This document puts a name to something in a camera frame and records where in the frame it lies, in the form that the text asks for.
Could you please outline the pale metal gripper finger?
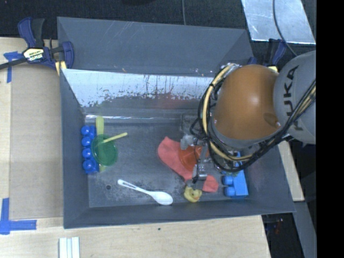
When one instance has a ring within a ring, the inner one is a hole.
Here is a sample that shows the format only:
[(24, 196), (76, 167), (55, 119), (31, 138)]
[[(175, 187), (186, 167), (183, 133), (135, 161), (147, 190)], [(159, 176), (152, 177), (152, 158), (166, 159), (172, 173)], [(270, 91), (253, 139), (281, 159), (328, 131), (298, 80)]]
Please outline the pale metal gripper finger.
[(181, 150), (186, 150), (189, 146), (194, 146), (194, 136), (191, 134), (184, 134), (180, 140)]
[(207, 179), (207, 173), (203, 164), (196, 164), (193, 168), (191, 187), (193, 189), (202, 189)]

